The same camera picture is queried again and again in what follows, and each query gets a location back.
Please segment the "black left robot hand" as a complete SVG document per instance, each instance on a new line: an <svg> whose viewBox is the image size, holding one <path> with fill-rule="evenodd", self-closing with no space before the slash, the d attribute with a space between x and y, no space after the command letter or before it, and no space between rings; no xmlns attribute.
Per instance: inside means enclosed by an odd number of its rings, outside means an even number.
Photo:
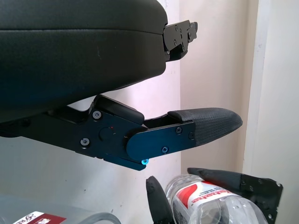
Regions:
<svg viewBox="0 0 299 224"><path fill-rule="evenodd" d="M188 20L169 24L156 0L1 1L1 136L143 170L151 158L230 134L242 126L231 110L145 119L105 96L163 74L197 30Z"/></svg>

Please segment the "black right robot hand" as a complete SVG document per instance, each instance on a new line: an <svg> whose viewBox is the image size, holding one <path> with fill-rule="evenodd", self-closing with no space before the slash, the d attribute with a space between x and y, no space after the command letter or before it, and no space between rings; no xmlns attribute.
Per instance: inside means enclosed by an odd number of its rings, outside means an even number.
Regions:
<svg viewBox="0 0 299 224"><path fill-rule="evenodd" d="M188 168L165 189L146 180L155 224L273 224L283 191L269 178L207 168Z"/></svg>

